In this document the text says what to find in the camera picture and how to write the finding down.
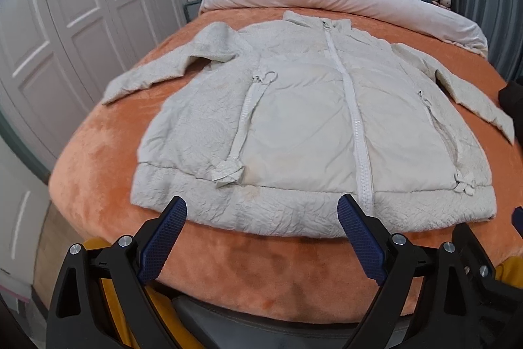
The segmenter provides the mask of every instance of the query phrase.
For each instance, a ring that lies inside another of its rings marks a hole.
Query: yellow object
[[[84,247],[87,250],[103,249],[109,246],[110,244],[101,238],[93,238],[84,243]],[[112,280],[102,279],[102,287],[121,343],[132,347],[133,349],[140,349],[126,322]],[[169,329],[169,332],[174,338],[176,338],[181,347],[183,349],[204,349],[202,344],[185,329],[169,298],[158,293],[149,286],[146,286],[145,290],[151,299],[151,303],[154,305],[156,312],[158,312],[158,315]]]
[[[523,288],[523,258],[509,257],[496,268],[496,279],[513,287]]]

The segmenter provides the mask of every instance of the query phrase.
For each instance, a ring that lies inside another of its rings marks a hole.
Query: silver bolt
[[[118,245],[120,247],[127,247],[129,244],[132,243],[132,237],[131,236],[123,236],[118,240]]]
[[[71,253],[72,255],[77,255],[78,253],[80,253],[80,250],[82,250],[82,246],[80,246],[79,244],[73,244],[69,248],[69,253]]]
[[[454,253],[454,250],[456,250],[456,247],[454,247],[454,245],[449,241],[443,243],[443,248],[445,249],[446,252],[449,252],[449,253]]]
[[[485,278],[488,275],[488,267],[485,265],[480,266],[480,275]]]
[[[392,242],[398,246],[402,246],[407,242],[407,239],[402,234],[394,234],[392,236]]]

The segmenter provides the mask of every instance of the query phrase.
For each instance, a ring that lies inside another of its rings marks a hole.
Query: orange fleece bedspread
[[[403,42],[441,61],[498,102],[504,81],[485,60],[466,50],[392,24],[361,16],[294,8],[300,14],[350,18],[354,27],[391,43]],[[279,20],[284,9],[241,9],[203,14],[169,37],[141,63],[189,42],[209,23],[239,29]],[[50,180],[51,197],[62,215],[84,237],[114,242],[134,234],[158,213],[130,204],[137,148],[163,101],[198,73],[194,64],[183,78],[154,85],[108,107],[98,105],[71,138]],[[477,136],[493,174],[498,215],[472,224],[494,265],[523,254],[523,241],[511,226],[513,209],[523,204],[523,153],[493,126],[456,106]],[[451,228],[412,233],[416,244],[438,247]],[[200,300],[260,316],[311,323],[359,321],[377,290],[363,274],[348,241],[267,237],[224,231],[187,222],[160,275],[164,284]],[[419,280],[404,314],[414,310]]]

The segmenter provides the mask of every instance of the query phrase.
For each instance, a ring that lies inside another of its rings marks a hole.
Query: stuffed toy
[[[446,10],[450,10],[450,6],[452,5],[451,0],[432,0],[432,3],[438,7],[445,8]]]

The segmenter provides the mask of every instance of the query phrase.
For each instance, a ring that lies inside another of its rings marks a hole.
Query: puffer jacket
[[[512,119],[429,55],[301,16],[234,31],[216,22],[112,81],[103,103],[211,63],[170,96],[138,151],[131,201],[262,235],[343,236],[351,193],[390,231],[495,215],[490,167],[457,102],[514,142]]]

